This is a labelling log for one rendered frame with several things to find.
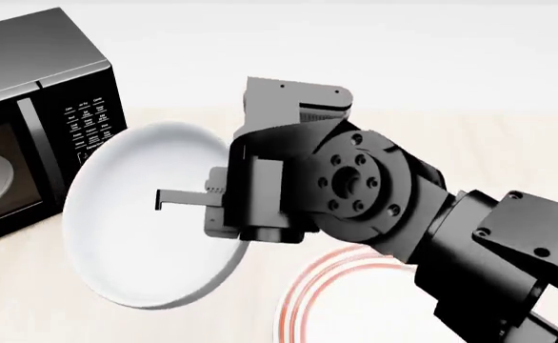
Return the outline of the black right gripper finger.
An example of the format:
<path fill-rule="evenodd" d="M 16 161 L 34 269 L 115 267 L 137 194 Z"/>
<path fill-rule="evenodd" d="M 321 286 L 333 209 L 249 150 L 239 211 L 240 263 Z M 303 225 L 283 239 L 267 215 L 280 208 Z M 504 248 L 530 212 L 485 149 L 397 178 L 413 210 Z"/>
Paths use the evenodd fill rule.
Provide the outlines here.
<path fill-rule="evenodd" d="M 156 211 L 161 211 L 164 204 L 221 208 L 222 200 L 223 195 L 221 193 L 158 190 L 155 195 L 154 209 Z"/>

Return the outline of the white plate with red rings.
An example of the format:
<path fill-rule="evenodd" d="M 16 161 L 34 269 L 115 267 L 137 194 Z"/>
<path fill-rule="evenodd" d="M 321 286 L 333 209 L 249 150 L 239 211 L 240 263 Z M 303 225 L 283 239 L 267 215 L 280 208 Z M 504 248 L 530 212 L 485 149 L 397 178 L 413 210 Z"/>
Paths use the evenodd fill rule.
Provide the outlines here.
<path fill-rule="evenodd" d="M 273 343 L 466 343 L 435 315 L 416 268 L 363 245 L 311 260 L 275 311 Z"/>

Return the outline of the black microwave oven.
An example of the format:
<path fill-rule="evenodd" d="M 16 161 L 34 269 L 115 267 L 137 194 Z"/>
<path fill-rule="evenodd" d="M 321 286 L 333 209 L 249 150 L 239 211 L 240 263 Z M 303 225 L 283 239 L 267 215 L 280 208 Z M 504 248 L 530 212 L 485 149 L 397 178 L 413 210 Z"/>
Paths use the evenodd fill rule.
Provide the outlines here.
<path fill-rule="evenodd" d="M 0 239 L 63 210 L 84 163 L 127 127 L 112 65 L 53 8 L 0 21 Z"/>

